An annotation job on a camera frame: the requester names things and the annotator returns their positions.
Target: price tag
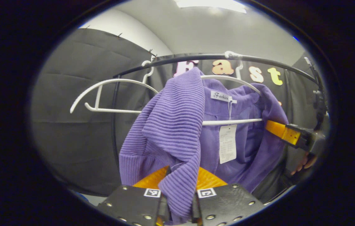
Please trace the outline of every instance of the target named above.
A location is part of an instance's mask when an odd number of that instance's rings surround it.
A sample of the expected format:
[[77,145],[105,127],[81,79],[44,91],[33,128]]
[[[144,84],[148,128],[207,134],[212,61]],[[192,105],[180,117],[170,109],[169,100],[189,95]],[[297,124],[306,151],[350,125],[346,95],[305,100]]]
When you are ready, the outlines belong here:
[[237,125],[221,126],[219,130],[219,163],[236,159]]

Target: purple sweater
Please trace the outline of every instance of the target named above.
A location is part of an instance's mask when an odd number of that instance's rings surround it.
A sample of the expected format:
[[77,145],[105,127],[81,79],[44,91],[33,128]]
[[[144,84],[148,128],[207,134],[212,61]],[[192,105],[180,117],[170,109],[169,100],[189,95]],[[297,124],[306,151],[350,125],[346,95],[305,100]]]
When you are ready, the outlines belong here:
[[[195,67],[169,79],[137,117],[120,151],[120,176],[125,185],[171,167],[159,188],[168,200],[173,224],[184,223],[190,216],[200,166],[226,183],[240,183],[252,192],[284,148],[282,140],[264,129],[266,120],[288,124],[266,86],[252,84],[261,91],[259,96],[247,86],[227,90],[217,80],[203,81],[201,75]],[[237,100],[232,105],[232,120],[263,119],[237,125],[236,159],[223,164],[219,163],[221,126],[202,126],[203,121],[229,120],[228,103],[211,99],[212,90]]]

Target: ceiling light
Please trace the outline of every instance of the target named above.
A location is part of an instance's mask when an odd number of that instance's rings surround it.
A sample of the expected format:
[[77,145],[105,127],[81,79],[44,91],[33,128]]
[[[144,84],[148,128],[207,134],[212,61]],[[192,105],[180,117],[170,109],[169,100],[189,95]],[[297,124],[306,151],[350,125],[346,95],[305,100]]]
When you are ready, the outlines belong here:
[[215,7],[246,13],[245,6],[234,0],[174,0],[178,7]]

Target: black metal rack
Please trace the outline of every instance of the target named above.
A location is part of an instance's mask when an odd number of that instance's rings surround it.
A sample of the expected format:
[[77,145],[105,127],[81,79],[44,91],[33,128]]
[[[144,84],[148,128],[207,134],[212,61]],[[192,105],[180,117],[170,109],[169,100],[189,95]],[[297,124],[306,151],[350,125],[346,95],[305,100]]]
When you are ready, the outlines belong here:
[[[273,60],[268,60],[268,59],[264,59],[264,58],[253,57],[253,56],[244,56],[244,55],[239,55],[239,54],[230,55],[228,58],[226,57],[225,54],[197,54],[197,55],[191,55],[191,56],[174,57],[172,59],[154,61],[154,62],[148,63],[148,64],[146,64],[144,66],[139,66],[139,67],[135,67],[135,68],[126,70],[124,72],[121,72],[121,73],[113,76],[113,78],[121,78],[123,75],[126,75],[128,73],[133,73],[133,72],[136,72],[136,71],[139,71],[139,70],[143,70],[143,69],[147,69],[147,68],[150,68],[150,67],[161,66],[161,65],[169,64],[169,63],[192,61],[192,60],[242,60],[242,61],[249,61],[249,62],[255,62],[255,63],[265,63],[265,64],[268,64],[268,65],[272,65],[272,66],[276,66],[276,67],[280,67],[280,68],[283,68],[283,69],[287,69],[287,70],[293,71],[293,72],[295,72],[295,73],[307,78],[308,80],[316,83],[319,87],[322,87],[321,78],[319,77],[318,73],[315,72],[315,70],[312,70],[312,73],[313,73],[313,75],[316,78],[310,76],[309,74],[303,72],[302,70],[299,70],[297,68],[291,67],[291,66],[286,65],[284,63],[279,63],[279,62],[273,61]],[[119,90],[119,86],[120,86],[120,83],[116,83],[115,91],[113,93],[112,108],[114,108],[116,106],[117,92]],[[321,122],[320,122],[321,117],[317,117],[317,120],[318,120],[318,124],[317,124],[315,130],[319,129],[319,127],[321,125]],[[115,125],[115,121],[116,121],[116,115],[115,115],[115,113],[113,113],[113,117],[112,117],[112,120],[111,120],[111,123],[112,123],[112,139],[113,139],[113,153],[114,153],[114,156],[115,156],[117,169],[119,169],[119,155],[117,153],[117,145],[116,145],[116,125]]]

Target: yellow letter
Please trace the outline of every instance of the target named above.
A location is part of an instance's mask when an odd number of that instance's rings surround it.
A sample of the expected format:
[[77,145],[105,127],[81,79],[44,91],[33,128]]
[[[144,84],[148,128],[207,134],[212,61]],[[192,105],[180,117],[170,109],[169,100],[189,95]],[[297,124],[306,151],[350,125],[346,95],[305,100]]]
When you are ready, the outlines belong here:
[[278,76],[281,75],[280,72],[278,72],[276,70],[276,68],[271,67],[270,69],[268,69],[268,72],[271,73],[271,79],[272,81],[278,85],[278,86],[282,86],[283,82],[281,80],[279,80]]
[[261,75],[261,70],[258,67],[249,67],[249,71],[250,71],[250,78],[258,83],[262,83],[264,81],[264,77],[262,77]]
[[227,60],[215,60],[212,63],[212,65],[214,66],[212,68],[212,72],[214,74],[232,74],[232,73],[234,73],[234,70],[232,69],[230,62]]

